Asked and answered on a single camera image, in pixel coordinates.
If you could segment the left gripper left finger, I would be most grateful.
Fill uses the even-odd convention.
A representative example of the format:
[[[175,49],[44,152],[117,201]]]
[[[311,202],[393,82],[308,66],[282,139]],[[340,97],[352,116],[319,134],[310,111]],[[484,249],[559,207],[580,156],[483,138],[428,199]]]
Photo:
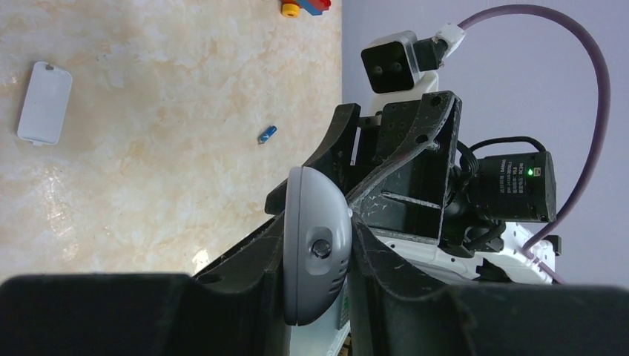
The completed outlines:
[[[39,274],[1,285],[3,355],[287,355],[283,218],[194,276]]]

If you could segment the blue battery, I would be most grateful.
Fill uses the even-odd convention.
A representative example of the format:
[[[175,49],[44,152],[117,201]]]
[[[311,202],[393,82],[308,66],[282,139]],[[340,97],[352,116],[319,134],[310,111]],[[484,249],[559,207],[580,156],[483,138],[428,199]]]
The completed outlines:
[[[263,130],[257,138],[257,142],[262,145],[265,144],[275,133],[277,132],[277,127],[275,125],[268,126],[265,130]]]

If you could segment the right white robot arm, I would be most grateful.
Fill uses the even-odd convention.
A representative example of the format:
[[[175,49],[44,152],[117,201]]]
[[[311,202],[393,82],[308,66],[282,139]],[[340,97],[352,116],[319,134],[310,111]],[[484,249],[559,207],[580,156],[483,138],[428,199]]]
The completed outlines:
[[[330,178],[358,216],[359,273],[380,283],[552,283],[557,238],[525,248],[523,223],[556,218],[553,159],[478,158],[458,140],[452,92],[381,96],[373,112],[336,108],[306,165]]]

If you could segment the white remote control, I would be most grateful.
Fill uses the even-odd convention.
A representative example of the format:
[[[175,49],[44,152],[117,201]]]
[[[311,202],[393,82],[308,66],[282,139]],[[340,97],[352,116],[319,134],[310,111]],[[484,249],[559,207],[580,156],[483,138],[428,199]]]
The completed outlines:
[[[325,174],[289,172],[283,223],[283,313],[290,326],[313,323],[337,299],[349,269],[352,210]]]

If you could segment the white battery cover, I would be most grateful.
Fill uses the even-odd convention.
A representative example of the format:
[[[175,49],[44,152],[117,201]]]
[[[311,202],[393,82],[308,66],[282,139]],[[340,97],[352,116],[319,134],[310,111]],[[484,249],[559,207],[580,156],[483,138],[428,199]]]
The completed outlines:
[[[65,120],[72,75],[48,62],[33,64],[19,118],[17,136],[36,146],[59,142]]]

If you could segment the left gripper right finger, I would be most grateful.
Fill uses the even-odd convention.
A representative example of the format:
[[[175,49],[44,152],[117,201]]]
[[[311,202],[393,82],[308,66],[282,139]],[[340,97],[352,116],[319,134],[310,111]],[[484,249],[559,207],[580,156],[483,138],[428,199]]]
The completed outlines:
[[[355,355],[626,355],[628,291],[611,286],[447,285],[352,218]]]

